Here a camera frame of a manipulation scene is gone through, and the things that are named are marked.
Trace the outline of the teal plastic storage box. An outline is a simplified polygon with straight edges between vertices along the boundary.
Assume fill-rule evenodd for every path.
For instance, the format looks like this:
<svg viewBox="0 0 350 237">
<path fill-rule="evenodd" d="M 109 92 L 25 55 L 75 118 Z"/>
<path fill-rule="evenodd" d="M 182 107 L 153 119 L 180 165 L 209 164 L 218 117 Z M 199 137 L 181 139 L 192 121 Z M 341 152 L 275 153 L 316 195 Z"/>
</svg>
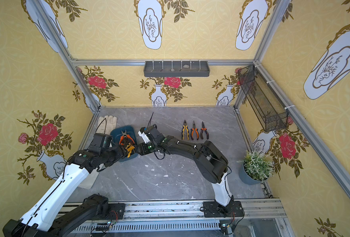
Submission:
<svg viewBox="0 0 350 237">
<path fill-rule="evenodd" d="M 126 126 L 122 126 L 122 127 L 118 127 L 114 130 L 111 131 L 110 135 L 113 137 L 112 139 L 112 143 L 113 145 L 117 145 L 120 143 L 120 140 L 123 136 L 123 134 L 127 134 L 128 137 L 130 137 L 131 139 L 128 139 L 129 141 L 133 140 L 134 141 L 134 147 L 137 148 L 137 139 L 135 136 L 135 132 L 134 132 L 134 128 L 130 125 L 126 125 Z M 129 160 L 132 160 L 134 158 L 138 157 L 138 153 L 135 152 L 135 150 L 133 150 L 131 152 L 131 155 L 129 158 L 121 158 L 119 160 L 119 162 L 126 162 Z"/>
</svg>

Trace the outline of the yellow handled pliers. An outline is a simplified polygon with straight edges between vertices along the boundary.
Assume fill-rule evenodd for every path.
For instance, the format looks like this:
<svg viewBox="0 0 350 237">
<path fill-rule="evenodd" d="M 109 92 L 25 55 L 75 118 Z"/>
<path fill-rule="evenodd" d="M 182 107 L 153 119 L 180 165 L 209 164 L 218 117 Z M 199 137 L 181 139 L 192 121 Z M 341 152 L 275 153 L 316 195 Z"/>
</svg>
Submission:
<svg viewBox="0 0 350 237">
<path fill-rule="evenodd" d="M 182 140 L 189 140 L 189 128 L 186 120 L 184 120 L 182 126 Z"/>
</svg>

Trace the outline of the yellow black combination pliers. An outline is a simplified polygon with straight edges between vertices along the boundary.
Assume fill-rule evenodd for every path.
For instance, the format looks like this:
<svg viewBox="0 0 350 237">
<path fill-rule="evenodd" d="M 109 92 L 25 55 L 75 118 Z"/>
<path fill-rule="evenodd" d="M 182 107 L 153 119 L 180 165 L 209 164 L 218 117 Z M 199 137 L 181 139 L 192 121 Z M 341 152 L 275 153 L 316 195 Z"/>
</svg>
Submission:
<svg viewBox="0 0 350 237">
<path fill-rule="evenodd" d="M 135 146 L 133 146 L 131 143 L 128 143 L 128 145 L 126 146 L 126 150 L 127 150 L 127 158 L 130 158 L 131 154 L 134 153 Z"/>
</svg>

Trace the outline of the orange black long-nose pliers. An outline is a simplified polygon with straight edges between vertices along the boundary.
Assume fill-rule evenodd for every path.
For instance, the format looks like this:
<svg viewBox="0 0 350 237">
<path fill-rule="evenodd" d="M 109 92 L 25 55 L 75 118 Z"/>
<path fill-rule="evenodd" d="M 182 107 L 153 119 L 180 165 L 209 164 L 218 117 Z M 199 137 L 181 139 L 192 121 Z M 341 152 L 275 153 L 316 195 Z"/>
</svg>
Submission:
<svg viewBox="0 0 350 237">
<path fill-rule="evenodd" d="M 200 138 L 201 139 L 209 139 L 209 132 L 207 130 L 207 128 L 205 127 L 204 122 L 202 122 L 202 128 L 201 128 L 201 132 L 200 132 Z"/>
</svg>

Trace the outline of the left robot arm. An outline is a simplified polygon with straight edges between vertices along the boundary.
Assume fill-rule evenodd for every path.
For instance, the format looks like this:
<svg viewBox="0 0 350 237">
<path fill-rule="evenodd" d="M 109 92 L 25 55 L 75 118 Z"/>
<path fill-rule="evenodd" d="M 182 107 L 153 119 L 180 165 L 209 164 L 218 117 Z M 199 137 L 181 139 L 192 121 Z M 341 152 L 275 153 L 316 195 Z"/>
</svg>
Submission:
<svg viewBox="0 0 350 237">
<path fill-rule="evenodd" d="M 43 197 L 19 220 L 9 220 L 3 228 L 6 237 L 64 237 L 93 217 L 109 217 L 108 198 L 93 194 L 84 202 L 57 217 L 76 188 L 100 165 L 112 166 L 126 157 L 122 146 L 79 150 L 68 160 L 63 173 Z"/>
</svg>

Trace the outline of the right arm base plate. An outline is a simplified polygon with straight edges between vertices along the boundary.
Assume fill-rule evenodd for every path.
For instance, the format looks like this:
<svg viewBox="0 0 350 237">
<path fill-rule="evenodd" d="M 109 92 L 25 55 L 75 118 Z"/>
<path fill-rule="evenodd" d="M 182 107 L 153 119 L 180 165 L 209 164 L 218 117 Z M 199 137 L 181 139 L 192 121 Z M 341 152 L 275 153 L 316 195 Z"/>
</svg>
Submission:
<svg viewBox="0 0 350 237">
<path fill-rule="evenodd" d="M 239 201 L 230 201 L 227 206 L 219 204 L 217 201 L 205 201 L 200 207 L 205 218 L 210 217 L 244 217 L 244 210 Z"/>
</svg>

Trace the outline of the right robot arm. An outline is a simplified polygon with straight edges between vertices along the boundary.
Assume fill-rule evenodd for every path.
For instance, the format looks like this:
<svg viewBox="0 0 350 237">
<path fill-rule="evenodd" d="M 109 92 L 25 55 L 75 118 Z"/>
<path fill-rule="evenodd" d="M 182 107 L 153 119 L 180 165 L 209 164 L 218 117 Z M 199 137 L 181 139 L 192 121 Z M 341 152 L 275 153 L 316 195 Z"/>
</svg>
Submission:
<svg viewBox="0 0 350 237">
<path fill-rule="evenodd" d="M 229 190 L 227 175 L 231 168 L 227 158 L 210 141 L 190 143 L 181 141 L 173 136 L 160 135 L 154 138 L 151 134 L 139 134 L 143 143 L 138 145 L 140 155 L 160 153 L 179 155 L 193 160 L 202 176 L 212 183 L 214 200 L 222 207 L 228 207 L 234 202 L 234 196 Z"/>
</svg>

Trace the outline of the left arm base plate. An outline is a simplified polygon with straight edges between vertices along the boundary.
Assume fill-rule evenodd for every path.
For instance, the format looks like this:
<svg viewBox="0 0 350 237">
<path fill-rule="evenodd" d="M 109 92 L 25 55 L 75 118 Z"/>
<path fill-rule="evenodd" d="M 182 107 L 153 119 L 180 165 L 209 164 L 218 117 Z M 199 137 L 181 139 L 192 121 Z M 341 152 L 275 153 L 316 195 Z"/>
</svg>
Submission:
<svg viewBox="0 0 350 237">
<path fill-rule="evenodd" d="M 100 218 L 109 220 L 122 220 L 125 213 L 125 203 L 109 203 L 102 209 Z"/>
</svg>

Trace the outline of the orange black combination pliers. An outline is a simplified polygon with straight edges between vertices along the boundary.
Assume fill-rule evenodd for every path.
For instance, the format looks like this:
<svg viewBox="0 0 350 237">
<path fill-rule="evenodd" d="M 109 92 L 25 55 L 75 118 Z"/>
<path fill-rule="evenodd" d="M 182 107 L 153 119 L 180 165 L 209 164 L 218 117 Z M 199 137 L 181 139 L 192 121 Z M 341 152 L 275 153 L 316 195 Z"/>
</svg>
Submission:
<svg viewBox="0 0 350 237">
<path fill-rule="evenodd" d="M 199 140 L 200 138 L 198 129 L 196 128 L 195 121 L 193 121 L 193 124 L 192 124 L 190 137 L 192 140 Z"/>
</svg>

